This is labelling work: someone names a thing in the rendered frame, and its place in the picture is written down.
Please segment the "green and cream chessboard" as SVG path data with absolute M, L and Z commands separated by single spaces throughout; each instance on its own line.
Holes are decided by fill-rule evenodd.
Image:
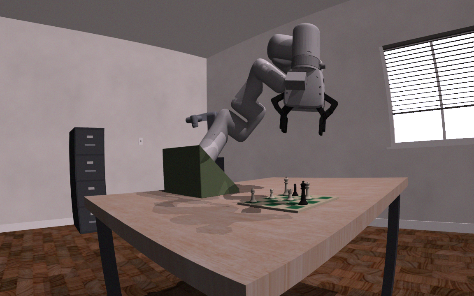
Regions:
M 339 199 L 339 197 L 333 196 L 310 195 L 312 199 L 306 200 L 308 202 L 308 205 L 299 205 L 299 202 L 301 200 L 301 194 L 298 194 L 298 196 L 292 196 L 294 199 L 293 201 L 288 201 L 288 196 L 283 196 L 283 194 L 274 195 L 274 197 L 274 199 L 269 199 L 269 197 L 255 199 L 257 200 L 257 202 L 255 203 L 250 203 L 249 200 L 238 202 L 237 204 L 269 210 L 281 210 L 290 213 L 301 213 L 305 210 L 309 210 L 311 208 L 321 206 L 323 204 L 327 204 L 331 201 Z

